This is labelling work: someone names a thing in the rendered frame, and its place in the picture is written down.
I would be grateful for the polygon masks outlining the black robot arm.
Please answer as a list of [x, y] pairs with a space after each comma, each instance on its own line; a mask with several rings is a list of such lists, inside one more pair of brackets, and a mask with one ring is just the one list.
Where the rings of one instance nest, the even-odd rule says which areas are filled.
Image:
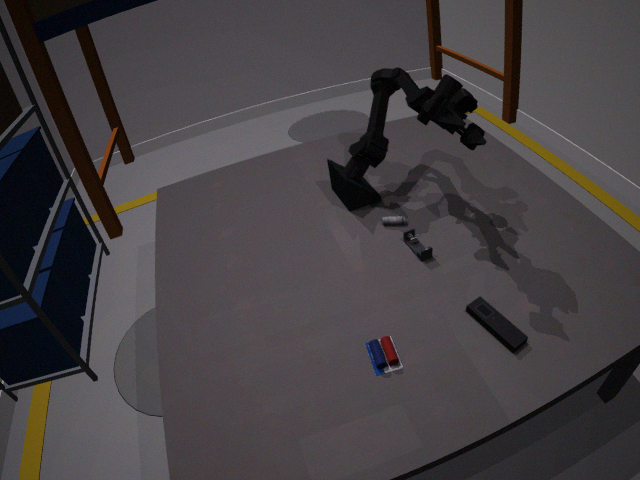
[[478, 101], [468, 90], [462, 87], [461, 83], [447, 74], [443, 75], [441, 82], [439, 82], [434, 91], [429, 87], [419, 89], [410, 78], [410, 75], [402, 68], [383, 68], [373, 72], [370, 88], [374, 99], [370, 111], [368, 129], [363, 137], [360, 138], [360, 141], [349, 147], [348, 152], [352, 157], [345, 168], [340, 167], [342, 172], [348, 178], [363, 184], [361, 178], [369, 168], [369, 165], [376, 168], [386, 157], [389, 140], [383, 136], [383, 131], [389, 104], [388, 100], [395, 91], [400, 90], [400, 88], [403, 89], [408, 106], [419, 113], [416, 119], [427, 125], [431, 118], [424, 114], [424, 108], [435, 93], [449, 100], [454, 105], [454, 108], [465, 116], [464, 120], [468, 117], [465, 113], [471, 113], [477, 108]]

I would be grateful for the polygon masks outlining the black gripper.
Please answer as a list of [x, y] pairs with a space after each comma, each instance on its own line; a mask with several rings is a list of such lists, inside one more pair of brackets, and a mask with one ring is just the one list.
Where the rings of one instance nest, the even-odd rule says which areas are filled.
[[460, 142], [472, 151], [476, 146], [485, 145], [487, 142], [483, 138], [484, 131], [482, 128], [475, 123], [468, 125], [467, 129], [464, 128], [466, 123], [463, 119], [465, 116], [459, 113], [449, 100], [438, 93], [435, 93], [429, 99], [429, 102], [425, 105], [424, 114], [449, 133], [454, 134], [456, 131], [461, 135]]

